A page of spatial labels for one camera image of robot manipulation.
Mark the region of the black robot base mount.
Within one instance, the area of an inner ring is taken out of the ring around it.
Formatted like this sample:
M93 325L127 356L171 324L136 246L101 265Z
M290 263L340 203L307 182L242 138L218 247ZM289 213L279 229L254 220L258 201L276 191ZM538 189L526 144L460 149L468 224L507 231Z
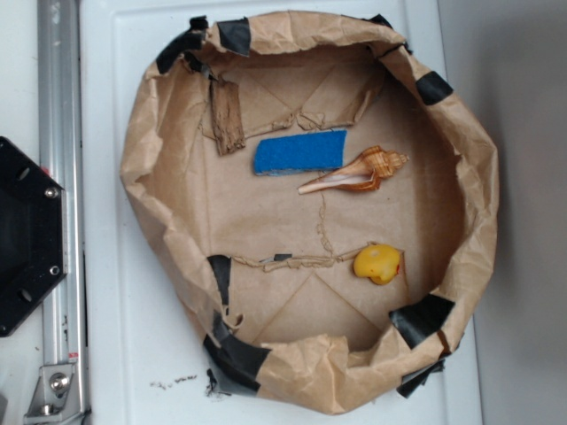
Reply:
M8 337L66 276L64 195L1 138L1 336Z

